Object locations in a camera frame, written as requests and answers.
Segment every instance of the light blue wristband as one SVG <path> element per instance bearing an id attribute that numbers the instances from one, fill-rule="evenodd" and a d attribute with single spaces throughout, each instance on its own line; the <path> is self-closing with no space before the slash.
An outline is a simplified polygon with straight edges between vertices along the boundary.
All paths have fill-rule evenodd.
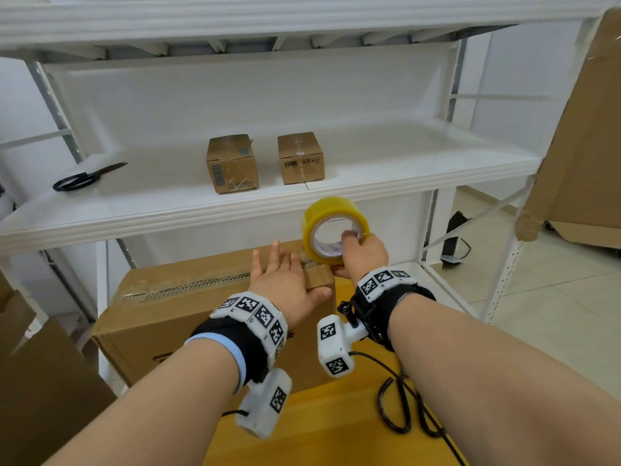
<path id="1" fill-rule="evenodd" d="M 233 358 L 237 362 L 237 368 L 239 369 L 239 384 L 237 386 L 237 389 L 235 390 L 235 394 L 237 394 L 240 389 L 244 387 L 244 381 L 246 380 L 246 360 L 244 359 L 244 355 L 242 355 L 242 351 L 236 344 L 232 342 L 230 338 L 227 338 L 220 334 L 214 334 L 212 332 L 196 334 L 195 336 L 190 337 L 188 340 L 186 340 L 186 343 L 184 343 L 184 345 L 187 345 L 188 342 L 196 340 L 197 338 L 207 338 L 208 340 L 218 342 L 224 348 L 226 348 L 231 353 L 231 355 L 233 355 Z"/>

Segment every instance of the scissors blade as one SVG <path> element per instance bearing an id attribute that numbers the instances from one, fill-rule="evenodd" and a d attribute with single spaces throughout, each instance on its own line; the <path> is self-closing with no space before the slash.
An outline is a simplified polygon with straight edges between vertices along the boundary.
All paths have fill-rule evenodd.
<path id="1" fill-rule="evenodd" d="M 97 172 L 93 172 L 93 175 L 103 175 L 104 173 L 112 172 L 112 171 L 117 170 L 117 169 L 119 169 L 122 166 L 125 166 L 127 164 L 128 164 L 128 162 L 122 161 L 122 162 L 119 162 L 119 163 L 115 163 L 113 165 L 108 165 L 108 166 L 105 166 L 104 168 L 101 168 L 100 170 L 97 170 Z"/>

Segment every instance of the scissors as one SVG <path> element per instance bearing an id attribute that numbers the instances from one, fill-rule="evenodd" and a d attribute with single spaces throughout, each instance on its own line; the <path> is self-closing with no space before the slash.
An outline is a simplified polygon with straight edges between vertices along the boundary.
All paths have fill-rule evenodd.
<path id="1" fill-rule="evenodd" d="M 78 173 L 77 175 L 71 175 L 67 178 L 58 180 L 56 183 L 54 183 L 52 189 L 59 192 L 75 191 L 77 189 L 82 189 L 98 181 L 101 178 L 101 175 L 103 175 L 104 173 L 112 172 L 113 170 L 117 170 L 118 168 L 121 168 L 125 165 L 127 165 L 127 162 L 122 161 L 119 163 L 115 163 L 114 165 L 105 166 L 104 168 L 97 170 L 97 172 L 82 172 Z"/>

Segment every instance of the packing tape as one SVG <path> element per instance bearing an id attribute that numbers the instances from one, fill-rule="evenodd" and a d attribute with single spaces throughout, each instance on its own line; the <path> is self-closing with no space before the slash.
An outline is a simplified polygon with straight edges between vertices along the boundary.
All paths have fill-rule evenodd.
<path id="1" fill-rule="evenodd" d="M 323 265 L 343 265 L 343 243 L 320 242 L 315 238 L 319 227 L 335 219 L 350 220 L 359 242 L 369 235 L 369 223 L 349 199 L 331 196 L 316 201 L 302 217 L 302 243 L 306 254 Z"/>

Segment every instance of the black wrist strap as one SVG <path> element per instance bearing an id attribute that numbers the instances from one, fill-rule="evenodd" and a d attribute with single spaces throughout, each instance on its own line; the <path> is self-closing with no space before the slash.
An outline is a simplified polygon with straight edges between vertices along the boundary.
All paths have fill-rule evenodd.
<path id="1" fill-rule="evenodd" d="M 252 333 L 245 323 L 236 321 L 231 317 L 207 319 L 194 329 L 191 337 L 208 332 L 227 337 L 240 349 L 246 362 L 244 385 L 251 380 L 260 383 L 265 379 L 268 373 L 268 355 L 265 353 L 260 339 Z"/>
<path id="2" fill-rule="evenodd" d="M 372 303 L 366 300 L 365 294 L 360 288 L 356 288 L 351 300 L 354 314 L 365 325 L 369 332 L 369 338 L 380 345 L 384 345 L 391 352 L 394 352 L 394 349 L 388 337 L 390 316 L 400 300 L 410 293 L 420 294 L 433 301 L 436 300 L 430 290 L 417 284 L 399 284 L 387 289 Z"/>

